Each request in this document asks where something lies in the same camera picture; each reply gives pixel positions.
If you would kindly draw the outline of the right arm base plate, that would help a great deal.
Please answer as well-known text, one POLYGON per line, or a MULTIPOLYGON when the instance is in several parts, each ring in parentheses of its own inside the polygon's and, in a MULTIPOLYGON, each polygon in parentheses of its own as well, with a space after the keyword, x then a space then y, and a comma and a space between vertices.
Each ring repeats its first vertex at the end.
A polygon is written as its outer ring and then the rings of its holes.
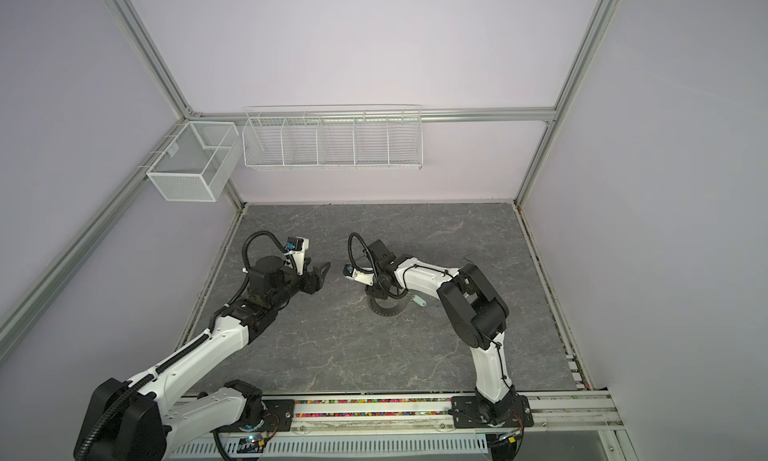
POLYGON ((453 396, 449 413, 456 428, 529 428, 534 425, 529 400, 517 392, 493 403, 475 393, 453 396))

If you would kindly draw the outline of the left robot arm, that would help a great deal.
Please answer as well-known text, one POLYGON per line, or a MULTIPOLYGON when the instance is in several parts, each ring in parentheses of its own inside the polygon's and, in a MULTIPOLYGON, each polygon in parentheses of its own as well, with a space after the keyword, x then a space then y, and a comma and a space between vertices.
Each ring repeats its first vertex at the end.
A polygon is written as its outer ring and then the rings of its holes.
POLYGON ((126 381, 93 392, 76 439, 77 460, 164 460, 182 445, 224 427, 262 431, 278 418, 262 391, 241 380, 194 401, 180 399, 222 361, 254 342, 298 293, 319 291, 330 268, 312 267, 310 242, 280 242, 270 231, 241 248, 245 278, 207 327, 168 357, 126 381))

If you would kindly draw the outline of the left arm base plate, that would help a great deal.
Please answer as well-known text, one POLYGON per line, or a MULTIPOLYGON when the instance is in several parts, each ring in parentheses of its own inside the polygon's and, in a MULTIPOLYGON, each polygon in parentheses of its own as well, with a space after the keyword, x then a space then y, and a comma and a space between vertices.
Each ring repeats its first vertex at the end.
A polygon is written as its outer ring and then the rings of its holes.
POLYGON ((236 426, 243 432, 287 432, 295 406, 295 400, 287 398, 249 401, 236 426))

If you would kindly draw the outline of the metal ring disc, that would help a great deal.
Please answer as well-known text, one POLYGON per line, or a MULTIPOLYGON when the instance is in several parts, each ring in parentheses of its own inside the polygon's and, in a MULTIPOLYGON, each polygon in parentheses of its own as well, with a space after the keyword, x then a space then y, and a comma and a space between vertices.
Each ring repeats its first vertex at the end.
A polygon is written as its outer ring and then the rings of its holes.
POLYGON ((371 311, 382 317, 393 317, 401 314, 408 306, 409 299, 407 297, 395 299, 379 299, 374 296, 368 295, 366 297, 367 303, 371 311))

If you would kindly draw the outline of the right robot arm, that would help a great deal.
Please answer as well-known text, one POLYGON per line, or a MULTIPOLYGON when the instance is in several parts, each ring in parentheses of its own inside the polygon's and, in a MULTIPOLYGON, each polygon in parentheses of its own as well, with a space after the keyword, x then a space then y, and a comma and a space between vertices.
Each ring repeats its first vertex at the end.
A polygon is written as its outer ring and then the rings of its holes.
POLYGON ((413 293, 438 299, 459 339, 471 350, 475 367, 478 421, 499 424, 514 413, 517 391, 503 353, 509 309, 474 264, 441 267, 410 255, 395 255, 357 232, 348 236, 349 263, 343 274, 365 286, 369 308, 379 316, 401 314, 413 293))

